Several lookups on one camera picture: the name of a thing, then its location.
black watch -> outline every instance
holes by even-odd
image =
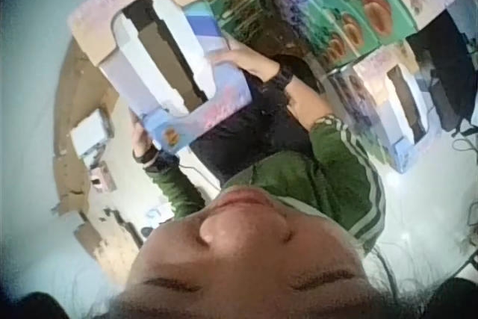
[[[158,149],[154,145],[151,145],[151,147],[149,147],[149,149],[144,152],[144,155],[140,157],[136,157],[133,151],[133,158],[138,164],[147,164],[156,156],[157,153]]]
[[[280,89],[281,91],[285,91],[287,85],[290,84],[292,81],[294,74],[292,70],[288,66],[282,66],[279,70],[279,73],[271,78],[268,82],[273,84],[276,88]]]

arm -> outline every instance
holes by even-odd
[[[258,76],[263,82],[274,78],[280,65],[254,50],[234,42],[230,52],[213,61],[231,61]],[[385,199],[380,177],[363,146],[348,127],[333,116],[329,103],[297,77],[285,87],[289,112],[310,133],[317,160],[317,185],[325,177],[326,196],[317,201],[323,213],[347,229],[369,250],[384,226]]]
[[[179,169],[177,157],[166,152],[159,152],[154,163],[145,171],[170,201],[175,219],[186,217],[204,208],[204,199],[189,178]]]
[[[175,219],[186,217],[204,208],[204,199],[201,194],[179,169],[179,159],[156,150],[146,130],[135,117],[133,117],[131,142],[133,156],[143,165],[146,174],[168,198]]]
[[[348,126],[333,115],[319,119],[310,138],[330,186],[329,201],[335,202],[329,207],[340,208],[341,225],[370,250],[385,225],[385,193],[376,168]]]

green jacket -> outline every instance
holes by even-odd
[[[349,231],[366,251],[370,250],[383,230],[385,219],[379,174],[364,147],[337,117],[320,119],[311,130],[310,139],[315,158],[279,152],[237,174],[225,188],[254,185],[301,211],[312,207]],[[169,198],[175,218],[204,208],[203,198],[177,162],[146,172]]]

wall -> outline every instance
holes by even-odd
[[[58,203],[52,172],[55,91],[71,40],[66,18],[82,1],[1,0],[1,245],[10,259],[2,258],[2,266],[18,264],[8,277],[15,293],[56,295],[76,281],[75,295],[86,298],[80,303],[86,308],[91,288],[108,284],[72,236],[80,220],[50,214]],[[49,237],[51,244],[40,250],[38,243],[50,243]],[[68,298],[57,299],[71,307]]]

nose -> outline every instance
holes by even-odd
[[[221,208],[202,223],[199,235],[221,256],[238,257],[253,251],[271,253],[291,235],[287,220],[276,209],[255,204]]]

